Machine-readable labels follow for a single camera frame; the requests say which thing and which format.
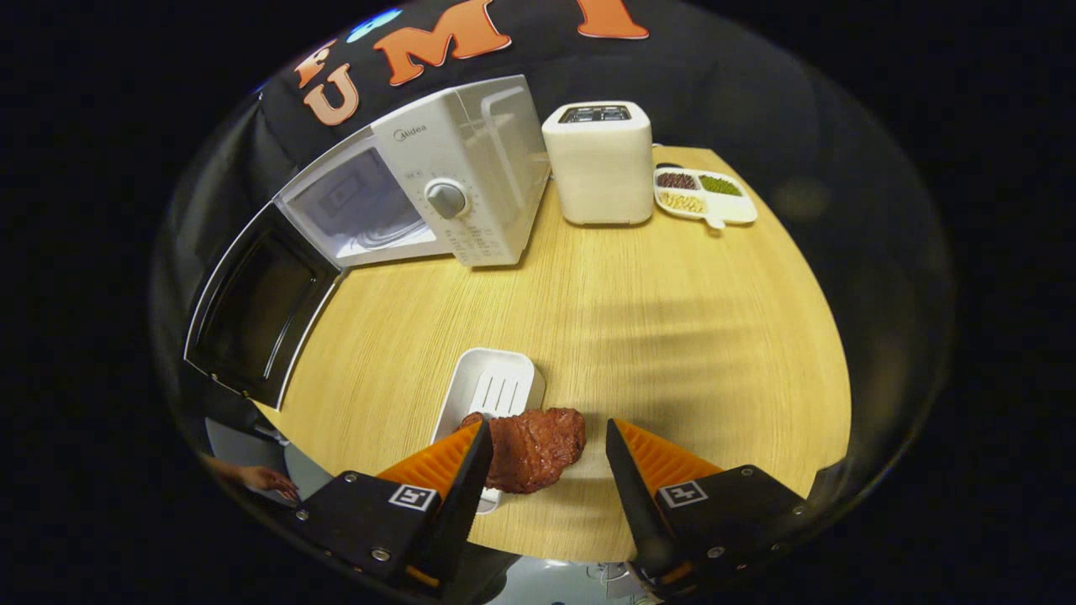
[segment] meat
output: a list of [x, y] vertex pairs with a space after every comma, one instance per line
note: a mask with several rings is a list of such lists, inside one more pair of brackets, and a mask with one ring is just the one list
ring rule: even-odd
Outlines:
[[[464, 426], [482, 421], [482, 412], [464, 418]], [[493, 463], [485, 487], [512, 494], [529, 494], [561, 479], [586, 446], [583, 414], [568, 408], [527, 410], [520, 416], [490, 420]]]

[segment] wooden table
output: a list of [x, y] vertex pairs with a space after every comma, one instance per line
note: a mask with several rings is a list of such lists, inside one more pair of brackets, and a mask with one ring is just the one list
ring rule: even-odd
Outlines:
[[[655, 147], [654, 160], [739, 178], [707, 150]], [[376, 474], [429, 445], [464, 351], [528, 355], [548, 383], [543, 407], [585, 417], [586, 449], [556, 484], [506, 494], [469, 539], [532, 557], [633, 554], [605, 456], [611, 417], [724, 468], [755, 464], [806, 496], [847, 450], [848, 370], [815, 276], [749, 193], [758, 221], [720, 233], [656, 207], [639, 226], [578, 227], [551, 181], [516, 267], [434, 257], [352, 271], [281, 411], [260, 408], [329, 473]]]

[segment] person's hand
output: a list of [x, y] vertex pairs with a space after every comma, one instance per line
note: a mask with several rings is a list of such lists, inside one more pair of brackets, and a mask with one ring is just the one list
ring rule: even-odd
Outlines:
[[239, 480], [255, 490], [277, 490], [277, 493], [292, 502], [298, 502], [299, 488], [291, 479], [266, 466], [241, 466], [237, 470]]

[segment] white microwave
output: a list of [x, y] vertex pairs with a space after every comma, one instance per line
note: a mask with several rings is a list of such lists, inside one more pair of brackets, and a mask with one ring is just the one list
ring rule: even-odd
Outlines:
[[279, 408], [322, 308], [354, 267], [454, 254], [514, 265], [549, 179], [522, 75], [440, 90], [351, 135], [251, 220], [210, 275], [183, 357]]
[[273, 198], [339, 267], [451, 252], [514, 265], [549, 178], [523, 75], [440, 90], [326, 152]]

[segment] white divided plate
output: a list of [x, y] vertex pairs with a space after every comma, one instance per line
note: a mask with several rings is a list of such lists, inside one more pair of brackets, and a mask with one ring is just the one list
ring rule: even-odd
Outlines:
[[[519, 416], [541, 407], [546, 380], [526, 355], [496, 349], [469, 349], [459, 356], [444, 395], [430, 444], [452, 434], [464, 417], [481, 411], [487, 419]], [[493, 512], [500, 490], [482, 488], [478, 513]]]
[[[657, 184], [657, 178], [662, 174], [690, 174], [695, 182], [695, 186], [698, 188], [680, 189], [676, 187], [662, 187]], [[744, 195], [728, 195], [708, 192], [706, 191], [706, 187], [703, 186], [703, 182], [699, 180], [699, 177], [703, 175], [728, 181]], [[737, 179], [722, 172], [692, 170], [689, 168], [659, 168], [657, 170], [654, 170], [654, 196], [656, 197], [661, 192], [702, 197], [706, 202], [707, 212], [712, 213], [714, 216], [725, 223], [728, 223], [730, 225], [746, 225], [748, 223], [753, 223], [756, 219], [759, 219], [759, 210], [751, 201], [751, 197], [747, 194], [747, 189], [744, 187], [744, 184]]]

